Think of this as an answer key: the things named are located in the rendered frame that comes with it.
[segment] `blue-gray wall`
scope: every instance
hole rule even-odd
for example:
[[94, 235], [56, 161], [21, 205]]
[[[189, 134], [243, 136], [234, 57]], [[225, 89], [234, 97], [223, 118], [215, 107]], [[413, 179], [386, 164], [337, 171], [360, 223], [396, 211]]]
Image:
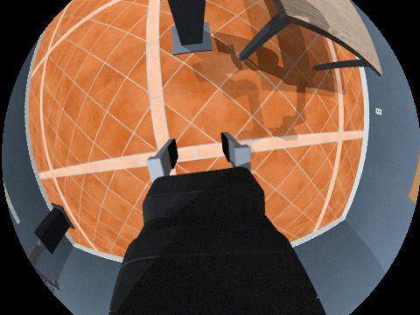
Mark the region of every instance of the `blue-gray wall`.
[[[392, 49], [367, 16], [359, 9], [358, 12], [374, 41], [383, 71], [383, 77], [379, 77], [366, 68], [369, 141], [359, 188], [345, 221], [295, 247], [328, 315], [350, 314], [369, 296], [396, 258], [415, 208], [408, 193], [420, 151], [416, 107]], [[10, 215], [18, 239], [11, 235], [5, 240], [16, 243], [14, 259], [24, 262], [24, 267], [13, 262], [11, 272], [15, 272], [17, 278], [26, 277], [19, 281], [17, 289], [20, 290], [13, 294], [44, 291], [45, 300], [55, 305], [47, 313], [64, 311], [64, 306], [60, 309], [54, 303], [56, 297], [73, 314], [104, 315], [109, 308], [119, 262], [74, 248], [64, 238], [53, 255], [45, 251], [37, 263], [37, 268], [46, 276], [58, 280], [60, 291], [52, 295], [34, 272], [27, 272], [33, 271], [25, 259], [37, 242], [33, 231], [49, 211], [37, 187], [25, 142], [25, 89], [34, 48], [17, 78], [3, 130], [3, 180], [20, 219], [17, 224]], [[375, 108], [382, 109], [382, 115], [377, 115]], [[18, 240], [23, 248], [20, 252], [16, 250]], [[391, 269], [392, 280], [412, 278], [413, 260], [399, 255], [397, 261], [399, 263]], [[410, 303], [405, 296], [397, 298], [404, 284], [399, 288], [388, 278], [387, 275], [381, 281], [380, 287], [385, 290], [375, 294], [376, 290], [367, 300], [369, 307], [373, 305], [377, 312]], [[22, 304], [21, 307], [20, 311], [35, 306]]]

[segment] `orange floor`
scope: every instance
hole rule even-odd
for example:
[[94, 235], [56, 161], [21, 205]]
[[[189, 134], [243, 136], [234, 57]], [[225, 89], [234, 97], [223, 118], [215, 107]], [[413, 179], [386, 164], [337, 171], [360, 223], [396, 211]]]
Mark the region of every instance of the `orange floor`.
[[[354, 55], [290, 24], [241, 62], [239, 52], [276, 14], [270, 1], [251, 0], [207, 0], [213, 50], [173, 55], [170, 12], [166, 0], [72, 1], [45, 30], [30, 85], [31, 148], [49, 200], [77, 223], [74, 241], [124, 255], [143, 226], [147, 167], [49, 171], [153, 153], [167, 138], [179, 148], [220, 144], [225, 131], [243, 141], [334, 135], [262, 147], [251, 167], [267, 216], [291, 242], [337, 220], [361, 158], [362, 136], [342, 136], [363, 131], [361, 74], [313, 67]], [[227, 167], [209, 155], [175, 171]]]

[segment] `orange tiled floor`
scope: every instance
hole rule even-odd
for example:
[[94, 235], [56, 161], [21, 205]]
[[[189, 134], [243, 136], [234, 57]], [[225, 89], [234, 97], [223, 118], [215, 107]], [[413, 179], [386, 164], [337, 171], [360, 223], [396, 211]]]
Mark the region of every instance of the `orange tiled floor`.
[[[160, 2], [151, 1], [151, 8]], [[249, 140], [363, 130], [359, 69], [313, 69], [331, 62], [332, 53], [337, 60], [355, 58], [339, 45], [333, 44], [331, 52], [325, 38], [291, 24], [246, 62], [239, 60], [239, 52], [276, 14], [271, 2], [206, 1], [213, 50], [175, 56], [166, 0], [156, 20], [148, 19], [147, 0], [110, 3], [73, 0], [45, 30], [29, 98], [39, 173], [156, 152], [156, 123], [164, 124], [158, 130], [167, 130], [179, 148], [220, 144], [225, 131]], [[155, 54], [148, 51], [154, 35], [159, 38]], [[161, 93], [163, 121], [151, 110], [150, 89]], [[340, 151], [333, 141], [252, 153], [266, 214], [290, 241], [343, 214], [361, 145], [358, 137], [342, 141]], [[209, 157], [178, 162], [175, 171], [228, 167], [224, 157]], [[151, 186], [146, 167], [44, 178], [42, 183], [49, 200], [66, 203], [77, 220], [69, 234], [80, 245], [123, 256], [143, 226], [142, 203]]]

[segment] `wooden tabletop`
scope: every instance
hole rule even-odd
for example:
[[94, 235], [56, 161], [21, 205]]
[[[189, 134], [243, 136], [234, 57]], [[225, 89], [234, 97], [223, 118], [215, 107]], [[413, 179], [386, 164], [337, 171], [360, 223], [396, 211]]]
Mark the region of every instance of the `wooden tabletop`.
[[364, 60], [378, 75], [374, 43], [349, 0], [273, 0], [280, 18], [317, 32]]

